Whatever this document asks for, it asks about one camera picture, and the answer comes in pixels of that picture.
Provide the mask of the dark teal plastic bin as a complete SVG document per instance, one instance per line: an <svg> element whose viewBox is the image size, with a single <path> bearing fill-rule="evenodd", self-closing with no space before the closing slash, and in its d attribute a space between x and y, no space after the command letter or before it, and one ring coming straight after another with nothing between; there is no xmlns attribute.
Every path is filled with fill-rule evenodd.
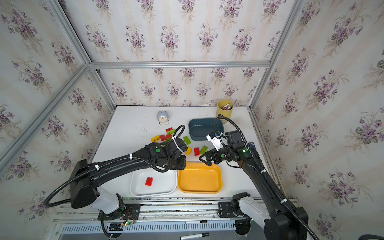
<svg viewBox="0 0 384 240"><path fill-rule="evenodd" d="M189 133L193 141L206 141L206 136L214 131L215 118L200 118L189 121Z"/></svg>

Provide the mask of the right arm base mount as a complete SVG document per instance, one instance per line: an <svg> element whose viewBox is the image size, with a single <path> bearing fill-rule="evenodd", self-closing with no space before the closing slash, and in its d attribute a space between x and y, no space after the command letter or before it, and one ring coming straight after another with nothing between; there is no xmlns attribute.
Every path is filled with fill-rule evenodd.
<svg viewBox="0 0 384 240"><path fill-rule="evenodd" d="M251 222L254 220L251 216L245 214L241 210L240 200L250 197L247 192L236 194L230 202L219 202L218 217L219 218L245 218L235 220L235 233L240 236L247 235L252 228Z"/></svg>

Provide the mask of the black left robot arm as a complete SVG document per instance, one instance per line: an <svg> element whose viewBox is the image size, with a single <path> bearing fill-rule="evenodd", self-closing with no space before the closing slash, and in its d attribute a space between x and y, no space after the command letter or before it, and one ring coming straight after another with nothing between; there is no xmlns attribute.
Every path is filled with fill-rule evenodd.
<svg viewBox="0 0 384 240"><path fill-rule="evenodd" d="M50 193L43 205L52 208L70 203L73 209L90 206L102 196L101 186L131 172L151 168L159 173L181 171L186 168L184 153L188 146L180 139L185 125L176 128L166 144L150 143L143 148L115 159L89 164L87 160L76 163L66 182Z"/></svg>

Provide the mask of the yellow plastic tray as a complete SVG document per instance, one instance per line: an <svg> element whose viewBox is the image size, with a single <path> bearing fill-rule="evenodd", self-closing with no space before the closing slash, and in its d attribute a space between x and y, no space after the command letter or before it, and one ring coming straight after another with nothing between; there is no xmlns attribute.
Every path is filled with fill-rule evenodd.
<svg viewBox="0 0 384 240"><path fill-rule="evenodd" d="M217 194L223 188L222 170L218 165L187 162L178 172L178 188L188 194Z"/></svg>

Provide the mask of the blue round alarm clock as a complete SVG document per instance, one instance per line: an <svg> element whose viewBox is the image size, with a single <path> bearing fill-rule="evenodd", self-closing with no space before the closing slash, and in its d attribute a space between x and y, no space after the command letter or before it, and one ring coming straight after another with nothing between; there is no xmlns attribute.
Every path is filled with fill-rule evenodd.
<svg viewBox="0 0 384 240"><path fill-rule="evenodd" d="M157 113L157 120L159 125L166 126L169 124L169 115L166 111L159 111Z"/></svg>

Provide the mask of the yellow pen cup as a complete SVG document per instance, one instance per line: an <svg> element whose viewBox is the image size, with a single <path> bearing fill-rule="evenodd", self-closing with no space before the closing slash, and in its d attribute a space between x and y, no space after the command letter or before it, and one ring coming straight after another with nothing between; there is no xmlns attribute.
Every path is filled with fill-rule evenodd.
<svg viewBox="0 0 384 240"><path fill-rule="evenodd" d="M234 103L230 100L219 100L217 103L216 117L224 116L228 119L231 118Z"/></svg>

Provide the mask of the yellow curved lego brick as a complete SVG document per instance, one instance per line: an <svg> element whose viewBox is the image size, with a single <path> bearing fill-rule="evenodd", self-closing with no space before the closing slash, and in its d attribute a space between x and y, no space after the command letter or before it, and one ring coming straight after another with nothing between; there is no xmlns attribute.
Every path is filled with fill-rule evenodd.
<svg viewBox="0 0 384 240"><path fill-rule="evenodd" d="M160 140L161 140L160 135L157 135L157 136L151 138L151 142L153 142L153 143L156 143L156 142L158 142Z"/></svg>

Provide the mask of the green lego brick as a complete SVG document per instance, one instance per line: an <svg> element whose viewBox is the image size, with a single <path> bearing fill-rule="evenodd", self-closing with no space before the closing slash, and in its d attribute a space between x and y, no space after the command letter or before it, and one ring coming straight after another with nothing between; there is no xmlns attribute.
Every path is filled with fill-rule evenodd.
<svg viewBox="0 0 384 240"><path fill-rule="evenodd" d="M186 143L186 145L190 145L191 144L191 140L189 139L188 136L183 137L183 140Z"/></svg>
<svg viewBox="0 0 384 240"><path fill-rule="evenodd" d="M167 134L168 134L168 135L173 135L175 131L176 131L176 130L174 130L174 129L169 130L169 131L167 131Z"/></svg>
<svg viewBox="0 0 384 240"><path fill-rule="evenodd" d="M200 154L203 155L207 152L208 150L208 147L207 146L203 146L201 149L200 149Z"/></svg>

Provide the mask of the white plastic tray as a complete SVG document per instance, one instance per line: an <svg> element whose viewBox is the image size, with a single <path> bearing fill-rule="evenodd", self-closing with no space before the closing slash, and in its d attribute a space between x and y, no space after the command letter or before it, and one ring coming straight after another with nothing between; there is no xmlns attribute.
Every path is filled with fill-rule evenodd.
<svg viewBox="0 0 384 240"><path fill-rule="evenodd" d="M146 186L146 179L153 178L152 186ZM131 194L134 197L153 197L168 195L177 188L177 172L160 173L152 168L135 171L131 179Z"/></svg>

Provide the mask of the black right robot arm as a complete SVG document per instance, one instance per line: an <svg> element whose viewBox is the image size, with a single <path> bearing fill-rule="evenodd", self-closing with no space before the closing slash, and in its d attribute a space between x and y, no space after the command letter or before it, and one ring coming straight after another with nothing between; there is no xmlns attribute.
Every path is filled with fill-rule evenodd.
<svg viewBox="0 0 384 240"><path fill-rule="evenodd" d="M251 147L239 126L231 119L219 116L214 123L227 121L234 131L223 133L214 129L207 140L214 145L199 160L207 166L221 162L236 162L255 185L265 207L255 203L250 194L244 192L233 196L234 214L244 215L263 228L268 240L305 240L308 236L317 240L318 236L309 227L309 216L303 208L297 208L279 189L266 170L256 148Z"/></svg>

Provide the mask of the black marker pen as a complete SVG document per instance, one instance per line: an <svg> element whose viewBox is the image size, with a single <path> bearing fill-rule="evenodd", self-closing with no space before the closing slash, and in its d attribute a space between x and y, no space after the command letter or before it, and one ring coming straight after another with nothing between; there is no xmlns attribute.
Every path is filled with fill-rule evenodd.
<svg viewBox="0 0 384 240"><path fill-rule="evenodd" d="M187 236L181 236L180 240L194 240L194 239L200 239L204 237L208 237L209 233L200 233L200 234L194 234L194 235L187 235Z"/></svg>

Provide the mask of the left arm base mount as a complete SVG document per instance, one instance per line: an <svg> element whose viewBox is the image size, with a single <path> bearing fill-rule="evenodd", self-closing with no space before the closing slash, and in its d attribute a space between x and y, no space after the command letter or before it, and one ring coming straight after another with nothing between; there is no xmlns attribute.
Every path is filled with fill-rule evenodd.
<svg viewBox="0 0 384 240"><path fill-rule="evenodd" d="M133 225L139 218L140 204L124 204L111 214L99 212L98 220L103 224L102 229L108 234L122 232L124 227Z"/></svg>

